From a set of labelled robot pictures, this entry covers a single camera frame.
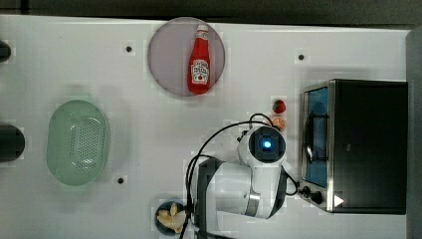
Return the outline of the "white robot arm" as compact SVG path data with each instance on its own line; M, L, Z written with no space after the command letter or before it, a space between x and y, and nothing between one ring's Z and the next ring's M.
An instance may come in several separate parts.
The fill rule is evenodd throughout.
M283 206L288 174L283 168L286 141L280 131L263 125L247 130L237 146L236 161L215 156L199 163L190 186L197 239L232 239L219 228L219 212L269 219Z

